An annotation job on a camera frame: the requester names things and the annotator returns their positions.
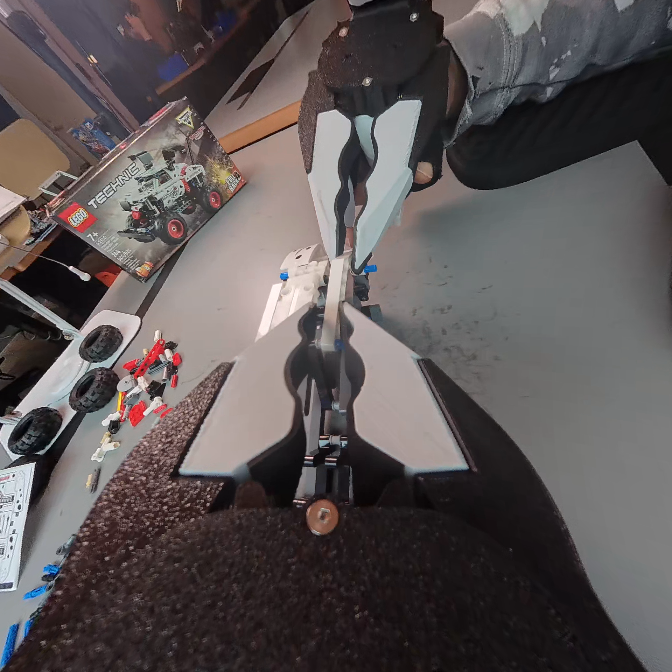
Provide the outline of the toy truck set box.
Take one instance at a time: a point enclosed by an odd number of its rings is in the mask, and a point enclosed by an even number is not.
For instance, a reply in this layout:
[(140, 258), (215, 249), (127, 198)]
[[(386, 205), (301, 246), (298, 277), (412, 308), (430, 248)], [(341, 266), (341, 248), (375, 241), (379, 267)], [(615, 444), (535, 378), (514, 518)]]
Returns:
[(46, 214), (146, 282), (245, 184), (182, 97), (54, 197)]

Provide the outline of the beige chair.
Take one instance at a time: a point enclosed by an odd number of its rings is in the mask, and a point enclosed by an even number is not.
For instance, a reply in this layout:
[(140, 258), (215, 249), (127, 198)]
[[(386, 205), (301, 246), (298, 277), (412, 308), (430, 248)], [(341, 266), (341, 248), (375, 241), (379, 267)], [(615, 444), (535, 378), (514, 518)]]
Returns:
[(38, 199), (40, 186), (69, 168), (68, 157), (30, 120), (18, 119), (1, 131), (1, 185), (15, 194)]

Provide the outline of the printed sticker sheet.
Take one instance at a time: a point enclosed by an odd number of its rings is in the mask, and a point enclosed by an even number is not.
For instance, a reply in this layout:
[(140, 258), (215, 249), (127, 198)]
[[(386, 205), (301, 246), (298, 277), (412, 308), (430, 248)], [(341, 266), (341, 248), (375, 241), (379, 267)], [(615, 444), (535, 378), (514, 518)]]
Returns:
[(34, 473), (33, 460), (1, 470), (1, 592), (18, 587)]

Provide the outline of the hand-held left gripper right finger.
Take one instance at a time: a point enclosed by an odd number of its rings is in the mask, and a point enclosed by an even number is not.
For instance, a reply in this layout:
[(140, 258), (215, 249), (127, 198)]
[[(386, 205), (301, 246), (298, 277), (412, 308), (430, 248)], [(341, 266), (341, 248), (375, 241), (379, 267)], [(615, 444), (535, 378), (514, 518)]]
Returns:
[(448, 412), (421, 358), (350, 304), (342, 317), (348, 458), (355, 505), (373, 505), (399, 479), (468, 470)]

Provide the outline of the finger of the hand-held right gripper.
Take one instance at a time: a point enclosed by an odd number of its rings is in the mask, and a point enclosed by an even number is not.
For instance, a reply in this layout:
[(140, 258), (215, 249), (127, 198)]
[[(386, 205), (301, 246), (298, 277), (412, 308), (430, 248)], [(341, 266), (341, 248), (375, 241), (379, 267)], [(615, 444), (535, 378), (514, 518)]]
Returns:
[(374, 161), (365, 181), (365, 205), (354, 225), (351, 268), (355, 274), (365, 268), (411, 189), (411, 154), (421, 107), (420, 99), (402, 99), (372, 121)]
[(313, 162), (308, 183), (324, 250), (330, 260), (344, 252), (346, 229), (355, 221), (352, 171), (357, 165), (357, 131), (338, 110), (316, 117)]

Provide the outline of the grey desk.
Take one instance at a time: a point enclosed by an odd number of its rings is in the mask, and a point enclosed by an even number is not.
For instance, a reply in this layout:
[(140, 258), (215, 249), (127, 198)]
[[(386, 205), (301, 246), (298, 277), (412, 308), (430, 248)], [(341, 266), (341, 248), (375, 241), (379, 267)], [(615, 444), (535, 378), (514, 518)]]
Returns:
[[(296, 127), (233, 156), (247, 185), (150, 283), (139, 314), (184, 363), (170, 405), (254, 341), (280, 264), (320, 239)], [(629, 144), (513, 188), (448, 170), (373, 256), (384, 326), (508, 432), (567, 522), (615, 625), (671, 670), (671, 189)]]

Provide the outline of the white document stand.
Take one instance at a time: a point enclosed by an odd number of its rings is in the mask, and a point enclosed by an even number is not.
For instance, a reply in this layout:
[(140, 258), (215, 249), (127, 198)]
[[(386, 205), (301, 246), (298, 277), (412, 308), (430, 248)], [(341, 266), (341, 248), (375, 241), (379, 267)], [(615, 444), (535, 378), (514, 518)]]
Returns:
[[(1, 419), (1, 447), (11, 459), (17, 459), (24, 454), (43, 454), (51, 447), (77, 413), (69, 403), (69, 396), (75, 384), (89, 370), (96, 367), (111, 368), (139, 332), (142, 320), (137, 315), (102, 310), (90, 318), (82, 329), (77, 329), (10, 282), (2, 280), (1, 288), (38, 315), (45, 317), (61, 330), (63, 336), (70, 339), (70, 344), (36, 382), (17, 406), (14, 414)], [(122, 334), (122, 341), (102, 363), (93, 363), (79, 355), (79, 347), (85, 337), (100, 326), (117, 328)], [(40, 437), (45, 435), (48, 441), (46, 443), (38, 441), (39, 448), (35, 448), (35, 442), (31, 441), (28, 451), (16, 452), (10, 447), (12, 433), (26, 418), (34, 420), (34, 425), (38, 427), (38, 435)]]

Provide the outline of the wood-edged table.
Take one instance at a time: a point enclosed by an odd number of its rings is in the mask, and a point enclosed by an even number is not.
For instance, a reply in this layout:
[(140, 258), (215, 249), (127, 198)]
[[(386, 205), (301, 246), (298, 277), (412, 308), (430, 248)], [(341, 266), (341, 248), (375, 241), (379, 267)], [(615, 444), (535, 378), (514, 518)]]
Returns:
[(308, 73), (321, 43), (346, 9), (342, 1), (313, 1), (286, 18), (206, 117), (228, 153), (298, 120)]

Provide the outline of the person's right hand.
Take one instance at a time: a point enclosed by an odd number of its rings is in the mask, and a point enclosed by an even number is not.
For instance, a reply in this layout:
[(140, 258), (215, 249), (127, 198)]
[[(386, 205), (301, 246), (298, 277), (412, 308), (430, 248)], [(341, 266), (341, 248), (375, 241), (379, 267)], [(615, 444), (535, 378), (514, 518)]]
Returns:
[[(461, 61), (454, 52), (450, 56), (448, 72), (449, 82), (446, 121), (448, 122), (449, 127), (454, 128), (461, 114), (468, 92), (466, 72)], [(425, 184), (430, 183), (432, 179), (432, 163), (428, 161), (418, 162), (414, 182), (424, 186)]]

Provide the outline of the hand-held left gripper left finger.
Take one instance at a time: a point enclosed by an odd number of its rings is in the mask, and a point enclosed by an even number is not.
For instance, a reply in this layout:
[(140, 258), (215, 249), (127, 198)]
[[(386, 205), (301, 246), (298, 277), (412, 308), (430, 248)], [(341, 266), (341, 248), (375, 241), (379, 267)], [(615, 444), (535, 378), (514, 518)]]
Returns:
[(315, 307), (301, 307), (248, 346), (232, 363), (206, 415), (189, 439), (181, 478), (260, 483), (280, 507), (290, 507), (306, 452), (303, 402), (308, 334)]

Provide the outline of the pile of red white brick parts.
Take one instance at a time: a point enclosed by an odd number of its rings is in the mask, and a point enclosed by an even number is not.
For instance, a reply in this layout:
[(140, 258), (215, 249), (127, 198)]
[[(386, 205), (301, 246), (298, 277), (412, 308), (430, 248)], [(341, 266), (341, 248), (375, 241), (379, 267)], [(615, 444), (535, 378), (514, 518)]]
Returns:
[(107, 453), (120, 447), (116, 435), (121, 429), (137, 427), (147, 417), (161, 419), (172, 410), (166, 393), (177, 387), (182, 363), (178, 344), (165, 339), (158, 329), (154, 344), (122, 365), (124, 375), (115, 388), (116, 409), (102, 423), (105, 433), (92, 462), (102, 463)]

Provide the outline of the black toy tyre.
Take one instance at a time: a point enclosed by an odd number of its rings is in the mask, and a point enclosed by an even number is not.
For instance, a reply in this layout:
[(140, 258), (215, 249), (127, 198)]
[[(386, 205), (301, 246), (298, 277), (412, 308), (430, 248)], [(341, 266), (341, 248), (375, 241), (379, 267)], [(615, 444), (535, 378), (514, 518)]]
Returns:
[(62, 423), (63, 418), (56, 409), (34, 408), (14, 426), (7, 449), (19, 456), (37, 454), (55, 439)]
[(91, 369), (73, 386), (69, 405), (78, 413), (99, 411), (116, 396), (119, 382), (118, 375), (111, 368)]
[(119, 328), (102, 324), (90, 331), (80, 342), (79, 356), (88, 363), (101, 363), (113, 356), (123, 342)]

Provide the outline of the brick-built truck chassis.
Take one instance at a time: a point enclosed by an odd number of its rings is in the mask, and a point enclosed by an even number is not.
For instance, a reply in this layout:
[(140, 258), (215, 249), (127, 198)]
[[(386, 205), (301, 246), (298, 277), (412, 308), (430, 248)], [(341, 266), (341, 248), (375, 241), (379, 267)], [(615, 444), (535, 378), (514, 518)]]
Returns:
[[(308, 323), (308, 372), (298, 388), (306, 435), (304, 466), (294, 496), (298, 508), (306, 508), (315, 499), (354, 502), (347, 429), (347, 406), (352, 393), (345, 371), (340, 318), (334, 353), (323, 354), (315, 342), (316, 310), (324, 306), (324, 276), (329, 262), (320, 243), (291, 251), (281, 265), (280, 283), (272, 286), (257, 332), (260, 339), (299, 308), (315, 305)], [(349, 270), (344, 302), (381, 323), (379, 304), (369, 301), (368, 276), (376, 270), (375, 265), (368, 265), (363, 274), (355, 276)]]

